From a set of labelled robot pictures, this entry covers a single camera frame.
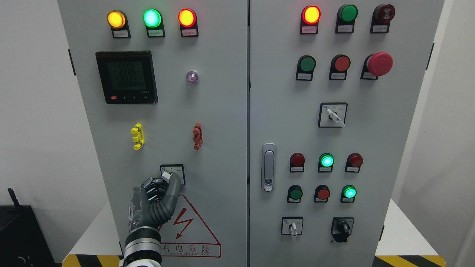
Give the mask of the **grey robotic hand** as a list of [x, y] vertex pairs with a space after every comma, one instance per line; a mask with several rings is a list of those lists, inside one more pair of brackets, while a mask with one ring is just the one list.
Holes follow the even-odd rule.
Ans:
[[167, 172], [161, 178], [149, 177], [134, 186], [129, 201], [129, 232], [145, 226], [157, 228], [168, 222], [176, 210], [180, 190], [180, 175]]

